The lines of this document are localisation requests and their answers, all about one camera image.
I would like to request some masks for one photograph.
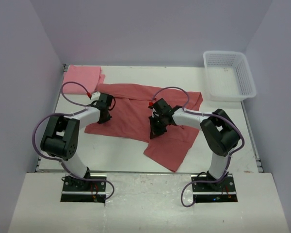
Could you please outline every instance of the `wrinkled cloth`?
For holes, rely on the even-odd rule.
[[[116,106],[110,112],[112,119],[103,124],[91,124],[85,128],[86,133],[132,138],[148,142],[144,154],[165,168],[175,172],[192,147],[199,130],[188,126],[167,126],[167,132],[150,139],[148,108],[153,95],[161,88],[137,84],[100,84],[97,91],[113,95]],[[200,92],[188,92],[190,101],[186,108],[199,110],[203,101]],[[166,89],[156,96],[164,98],[171,106],[183,105],[187,96],[179,90]]]
[[[69,65],[64,73],[63,84],[66,82],[78,82],[86,87],[89,93],[94,93],[97,85],[103,83],[105,75],[101,74],[101,67],[73,66]],[[82,87],[75,84],[67,84],[63,88],[65,94],[86,95]]]

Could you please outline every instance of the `lavender wall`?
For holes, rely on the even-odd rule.
[[[291,0],[274,0],[247,50],[257,97],[245,102],[291,231]]]
[[[272,0],[31,0],[63,63],[203,66],[244,51]]]
[[[37,156],[35,123],[53,110],[61,63],[28,0],[0,0],[0,233]]]

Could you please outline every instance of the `red connector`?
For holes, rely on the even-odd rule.
[[[89,99],[92,99],[92,94],[91,93],[87,92],[86,94],[87,94]]]

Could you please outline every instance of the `laundry basket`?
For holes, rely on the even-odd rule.
[[[242,101],[256,96],[256,87],[243,53],[206,51],[204,64],[211,100]]]

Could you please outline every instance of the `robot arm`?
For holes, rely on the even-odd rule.
[[[79,130],[92,123],[101,124],[110,120],[112,100],[113,96],[101,93],[99,100],[74,116],[51,116],[41,140],[41,150],[49,156],[60,158],[63,165],[78,177],[88,177],[89,169],[76,153]]]
[[[195,112],[200,113],[200,116],[186,113],[181,106],[172,108],[164,99],[150,103],[150,108],[153,109],[153,114],[149,117],[151,139],[167,132],[168,125],[183,125],[199,129],[203,131],[207,144],[212,150],[211,166],[207,172],[208,177],[217,180],[226,173],[228,157],[240,139],[237,132],[228,124],[215,116],[203,116],[198,111]],[[217,109],[211,114],[224,117],[232,123],[222,109]]]

